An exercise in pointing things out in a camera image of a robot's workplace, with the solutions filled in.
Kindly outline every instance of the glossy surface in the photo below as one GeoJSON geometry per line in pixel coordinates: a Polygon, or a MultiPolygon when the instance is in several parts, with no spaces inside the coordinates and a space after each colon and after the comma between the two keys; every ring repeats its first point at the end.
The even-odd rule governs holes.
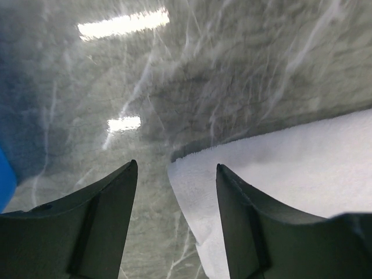
{"type": "Polygon", "coordinates": [[[0,146],[20,184],[7,211],[135,159],[120,278],[205,278],[170,159],[369,108],[371,13],[369,0],[0,0],[0,146]]]}

